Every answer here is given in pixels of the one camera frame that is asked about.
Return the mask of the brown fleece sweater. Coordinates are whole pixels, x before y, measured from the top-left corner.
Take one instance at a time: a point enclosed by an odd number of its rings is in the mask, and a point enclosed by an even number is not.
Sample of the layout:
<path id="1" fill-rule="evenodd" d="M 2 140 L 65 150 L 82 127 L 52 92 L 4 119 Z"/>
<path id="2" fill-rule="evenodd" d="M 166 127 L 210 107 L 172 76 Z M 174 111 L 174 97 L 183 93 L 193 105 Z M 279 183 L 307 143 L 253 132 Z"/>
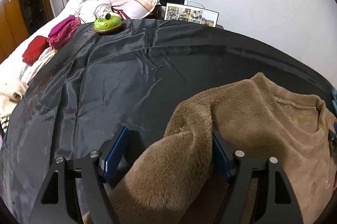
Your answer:
<path id="1" fill-rule="evenodd" d="M 257 73 L 203 91 L 175 109 L 163 139 L 148 147 L 109 194 L 120 223 L 211 223 L 228 184 L 215 176 L 212 131 L 251 158 L 276 157 L 304 223 L 334 192 L 335 115 L 317 95 L 290 92 Z"/>

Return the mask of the beige folded cloth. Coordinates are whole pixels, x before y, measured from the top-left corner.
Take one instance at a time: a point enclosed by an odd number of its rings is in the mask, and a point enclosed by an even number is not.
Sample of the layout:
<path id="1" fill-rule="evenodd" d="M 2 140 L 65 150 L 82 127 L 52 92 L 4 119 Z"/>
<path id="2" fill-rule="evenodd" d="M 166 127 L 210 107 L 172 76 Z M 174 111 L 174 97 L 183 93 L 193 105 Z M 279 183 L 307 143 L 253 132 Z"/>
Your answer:
<path id="1" fill-rule="evenodd" d="M 23 99 L 28 85 L 18 78 L 5 80 L 1 83 L 1 118 L 10 116 Z"/>

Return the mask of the blue fleece garment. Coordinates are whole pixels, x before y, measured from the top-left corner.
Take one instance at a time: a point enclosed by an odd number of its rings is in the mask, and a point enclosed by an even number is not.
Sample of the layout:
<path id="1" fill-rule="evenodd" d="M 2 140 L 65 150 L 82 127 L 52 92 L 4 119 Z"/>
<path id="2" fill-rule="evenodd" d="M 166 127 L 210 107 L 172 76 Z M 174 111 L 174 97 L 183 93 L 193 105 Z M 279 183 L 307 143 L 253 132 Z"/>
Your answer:
<path id="1" fill-rule="evenodd" d="M 335 114 L 337 115 L 337 89 L 333 88 L 331 93 L 332 93 L 332 106 L 334 108 Z"/>

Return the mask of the white quilt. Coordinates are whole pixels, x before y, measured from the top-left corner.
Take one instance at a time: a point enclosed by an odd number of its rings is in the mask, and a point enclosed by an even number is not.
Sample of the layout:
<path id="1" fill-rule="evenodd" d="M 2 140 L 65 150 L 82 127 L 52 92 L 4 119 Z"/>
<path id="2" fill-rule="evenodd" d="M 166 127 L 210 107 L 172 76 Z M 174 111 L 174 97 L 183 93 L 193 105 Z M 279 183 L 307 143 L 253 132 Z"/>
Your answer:
<path id="1" fill-rule="evenodd" d="M 81 4 L 85 0 L 69 0 L 64 10 L 58 16 L 43 25 L 29 38 L 24 40 L 2 63 L 1 63 L 1 79 L 20 78 L 23 74 L 23 69 L 32 65 L 33 60 L 38 59 L 38 49 L 42 53 L 42 42 L 33 42 L 36 37 L 48 38 L 52 28 L 69 16 L 75 15 L 80 9 Z"/>

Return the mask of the black satin sheet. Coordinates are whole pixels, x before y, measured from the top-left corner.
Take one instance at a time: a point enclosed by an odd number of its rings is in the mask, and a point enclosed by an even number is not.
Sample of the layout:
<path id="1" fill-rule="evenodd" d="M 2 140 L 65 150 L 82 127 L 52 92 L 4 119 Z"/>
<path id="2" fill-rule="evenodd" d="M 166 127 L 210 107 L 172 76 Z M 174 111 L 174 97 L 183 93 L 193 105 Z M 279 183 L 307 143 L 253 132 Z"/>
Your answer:
<path id="1" fill-rule="evenodd" d="M 19 223 L 28 223 L 56 157 L 85 156 L 124 125 L 136 135 L 118 169 L 123 172 L 163 136 L 180 102 L 259 72 L 332 107 L 332 85 L 323 76 L 238 33 L 146 19 L 101 36 L 81 25 L 11 114 L 1 148 L 1 197 Z"/>

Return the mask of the red folded garment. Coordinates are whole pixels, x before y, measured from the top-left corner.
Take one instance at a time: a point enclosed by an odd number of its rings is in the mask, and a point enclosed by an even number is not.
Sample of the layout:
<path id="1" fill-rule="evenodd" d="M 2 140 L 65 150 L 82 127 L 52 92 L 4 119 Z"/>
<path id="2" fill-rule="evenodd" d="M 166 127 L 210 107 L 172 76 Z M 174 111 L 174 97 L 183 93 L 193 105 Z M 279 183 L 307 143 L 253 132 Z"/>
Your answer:
<path id="1" fill-rule="evenodd" d="M 47 37 L 36 36 L 28 45 L 22 55 L 22 60 L 28 66 L 32 66 L 40 57 L 41 53 L 49 47 Z"/>

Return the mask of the magenta folded garment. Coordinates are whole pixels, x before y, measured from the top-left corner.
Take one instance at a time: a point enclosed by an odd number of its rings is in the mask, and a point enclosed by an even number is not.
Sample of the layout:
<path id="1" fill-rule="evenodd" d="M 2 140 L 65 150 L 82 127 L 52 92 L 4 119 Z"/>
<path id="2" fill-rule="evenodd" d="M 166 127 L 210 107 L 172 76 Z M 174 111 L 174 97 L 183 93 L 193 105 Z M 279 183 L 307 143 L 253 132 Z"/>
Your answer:
<path id="1" fill-rule="evenodd" d="M 67 43 L 80 25 L 80 19 L 69 16 L 52 28 L 47 41 L 53 49 L 59 49 Z"/>

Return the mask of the wooden wardrobe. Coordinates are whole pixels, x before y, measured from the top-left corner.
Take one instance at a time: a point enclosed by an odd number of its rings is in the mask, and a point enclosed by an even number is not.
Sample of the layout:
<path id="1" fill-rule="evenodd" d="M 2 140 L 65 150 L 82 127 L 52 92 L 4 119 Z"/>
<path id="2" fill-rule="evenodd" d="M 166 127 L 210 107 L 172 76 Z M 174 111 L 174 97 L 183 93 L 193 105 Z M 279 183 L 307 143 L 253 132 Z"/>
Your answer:
<path id="1" fill-rule="evenodd" d="M 1 61 L 28 37 L 19 0 L 1 0 Z"/>

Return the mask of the green toy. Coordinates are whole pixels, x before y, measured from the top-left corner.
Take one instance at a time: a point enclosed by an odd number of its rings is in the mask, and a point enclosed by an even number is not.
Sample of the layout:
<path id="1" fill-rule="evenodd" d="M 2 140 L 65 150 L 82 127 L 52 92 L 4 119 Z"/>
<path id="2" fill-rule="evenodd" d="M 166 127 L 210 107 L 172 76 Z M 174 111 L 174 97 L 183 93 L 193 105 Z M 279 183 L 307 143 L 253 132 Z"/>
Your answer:
<path id="1" fill-rule="evenodd" d="M 112 32 L 122 26 L 122 18 L 118 14 L 106 13 L 94 22 L 94 31 L 98 34 Z"/>

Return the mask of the cream pink blanket pile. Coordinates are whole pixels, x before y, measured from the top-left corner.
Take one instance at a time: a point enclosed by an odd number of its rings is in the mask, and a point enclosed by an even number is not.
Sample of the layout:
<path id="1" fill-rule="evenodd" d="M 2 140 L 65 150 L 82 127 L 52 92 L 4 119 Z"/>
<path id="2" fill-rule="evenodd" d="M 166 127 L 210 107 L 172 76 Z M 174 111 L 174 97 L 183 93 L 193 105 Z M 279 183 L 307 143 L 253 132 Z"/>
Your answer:
<path id="1" fill-rule="evenodd" d="M 67 16 L 78 17 L 82 24 L 94 22 L 95 11 L 102 4 L 110 4 L 110 0 L 69 0 L 64 11 Z"/>

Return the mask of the striped pink pillow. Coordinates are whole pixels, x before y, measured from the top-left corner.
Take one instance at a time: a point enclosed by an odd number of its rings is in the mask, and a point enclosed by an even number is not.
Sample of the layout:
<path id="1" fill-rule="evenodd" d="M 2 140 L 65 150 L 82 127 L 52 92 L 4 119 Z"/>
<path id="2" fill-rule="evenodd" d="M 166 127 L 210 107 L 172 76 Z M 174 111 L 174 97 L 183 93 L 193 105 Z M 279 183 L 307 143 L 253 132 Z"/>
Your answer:
<path id="1" fill-rule="evenodd" d="M 159 0 L 110 0 L 110 4 L 124 20 L 143 19 L 160 8 Z"/>

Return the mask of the photo collage frame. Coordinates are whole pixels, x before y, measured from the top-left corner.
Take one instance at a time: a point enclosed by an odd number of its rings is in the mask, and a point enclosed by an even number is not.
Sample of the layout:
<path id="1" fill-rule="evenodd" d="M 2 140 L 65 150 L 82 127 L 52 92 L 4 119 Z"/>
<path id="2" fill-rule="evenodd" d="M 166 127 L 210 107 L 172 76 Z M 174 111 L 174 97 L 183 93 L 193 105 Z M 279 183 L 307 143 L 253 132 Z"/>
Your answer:
<path id="1" fill-rule="evenodd" d="M 166 4 L 164 20 L 191 22 L 212 28 L 217 26 L 219 13 L 212 10 L 180 4 Z"/>

